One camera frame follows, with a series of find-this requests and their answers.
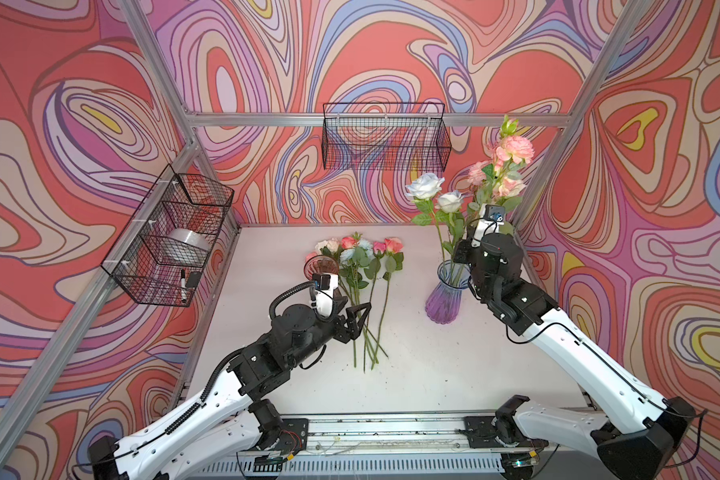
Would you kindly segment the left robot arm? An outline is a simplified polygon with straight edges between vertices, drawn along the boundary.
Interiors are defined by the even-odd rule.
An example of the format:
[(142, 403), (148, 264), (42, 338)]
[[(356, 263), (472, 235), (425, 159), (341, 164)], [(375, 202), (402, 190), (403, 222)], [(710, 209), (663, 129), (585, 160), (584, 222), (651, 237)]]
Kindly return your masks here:
[(310, 305), (271, 308), (270, 330), (224, 357), (205, 387), (161, 419), (121, 439), (88, 448), (96, 479), (187, 479), (233, 452), (264, 450), (289, 437), (267, 395), (327, 343), (357, 339), (371, 306), (330, 301), (325, 315)]

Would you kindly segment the red pink rose stem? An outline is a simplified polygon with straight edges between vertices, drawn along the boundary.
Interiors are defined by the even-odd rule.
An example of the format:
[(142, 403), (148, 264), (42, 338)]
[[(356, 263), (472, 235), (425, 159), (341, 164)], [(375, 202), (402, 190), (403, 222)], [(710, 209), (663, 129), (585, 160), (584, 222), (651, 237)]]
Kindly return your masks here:
[(386, 318), (387, 310), (390, 302), (390, 291), (391, 291), (391, 280), (394, 275), (403, 269), (404, 265), (404, 243), (399, 237), (386, 237), (382, 240), (386, 244), (386, 253), (381, 260), (381, 269), (378, 275), (381, 275), (381, 279), (384, 282), (384, 296), (382, 301), (381, 313), (375, 327), (375, 332), (372, 333), (374, 353), (377, 356), (377, 363), (380, 360), (380, 356), (386, 356), (387, 353), (381, 345), (383, 335), (383, 325)]

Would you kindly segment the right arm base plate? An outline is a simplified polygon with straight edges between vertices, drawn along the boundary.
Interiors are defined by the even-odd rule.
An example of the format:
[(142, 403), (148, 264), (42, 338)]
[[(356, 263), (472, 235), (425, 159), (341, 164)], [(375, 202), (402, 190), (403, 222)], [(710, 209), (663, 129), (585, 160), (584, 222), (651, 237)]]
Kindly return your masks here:
[(463, 434), (470, 448), (510, 448), (518, 445), (506, 431), (500, 429), (493, 415), (473, 415), (464, 418)]

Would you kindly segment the light blue carnation stem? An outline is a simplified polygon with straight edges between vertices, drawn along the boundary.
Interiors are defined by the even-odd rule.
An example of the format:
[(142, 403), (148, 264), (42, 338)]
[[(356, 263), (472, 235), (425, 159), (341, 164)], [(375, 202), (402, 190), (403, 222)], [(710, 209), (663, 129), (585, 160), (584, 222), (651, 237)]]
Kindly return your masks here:
[(339, 285), (351, 306), (361, 303), (361, 291), (370, 285), (366, 271), (373, 259), (372, 243), (359, 232), (343, 237), (339, 252)]

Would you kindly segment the pink carnation stem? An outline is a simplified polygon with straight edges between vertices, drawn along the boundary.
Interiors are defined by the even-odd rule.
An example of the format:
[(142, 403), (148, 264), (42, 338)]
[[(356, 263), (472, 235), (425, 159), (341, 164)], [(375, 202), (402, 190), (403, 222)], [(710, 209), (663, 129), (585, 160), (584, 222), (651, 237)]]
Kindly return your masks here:
[(475, 163), (469, 169), (468, 182), (471, 200), (467, 206), (467, 213), (469, 225), (474, 226), (478, 219), (482, 217), (482, 208), (495, 203), (493, 163), (491, 161)]

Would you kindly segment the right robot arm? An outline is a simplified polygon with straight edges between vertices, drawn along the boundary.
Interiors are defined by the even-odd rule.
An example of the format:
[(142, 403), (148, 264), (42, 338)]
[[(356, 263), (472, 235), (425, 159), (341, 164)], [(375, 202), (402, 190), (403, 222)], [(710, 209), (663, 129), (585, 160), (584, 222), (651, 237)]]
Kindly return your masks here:
[(517, 345), (543, 351), (600, 410), (582, 414), (515, 395), (495, 413), (508, 444), (545, 440), (588, 454), (619, 479), (654, 479), (669, 467), (697, 413), (638, 380), (589, 339), (543, 289), (520, 276), (522, 251), (499, 233), (462, 239), (453, 259), (468, 266), (473, 296)]

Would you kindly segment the blue white rose stem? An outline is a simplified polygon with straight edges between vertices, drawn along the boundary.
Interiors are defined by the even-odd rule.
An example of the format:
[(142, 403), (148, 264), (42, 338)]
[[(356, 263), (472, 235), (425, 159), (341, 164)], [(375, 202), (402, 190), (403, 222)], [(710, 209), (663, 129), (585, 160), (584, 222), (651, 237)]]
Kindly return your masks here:
[(464, 201), (463, 193), (458, 190), (441, 193), (435, 200), (435, 218), (447, 229), (447, 239), (441, 241), (441, 246), (449, 260), (466, 232)]

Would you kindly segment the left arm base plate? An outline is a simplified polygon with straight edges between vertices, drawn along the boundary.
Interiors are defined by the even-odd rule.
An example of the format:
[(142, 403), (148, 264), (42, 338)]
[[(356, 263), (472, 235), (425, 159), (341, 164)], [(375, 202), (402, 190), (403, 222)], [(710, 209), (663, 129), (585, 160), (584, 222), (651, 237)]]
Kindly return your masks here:
[(304, 417), (285, 418), (277, 425), (263, 428), (256, 444), (261, 451), (297, 454), (308, 446), (309, 420)]

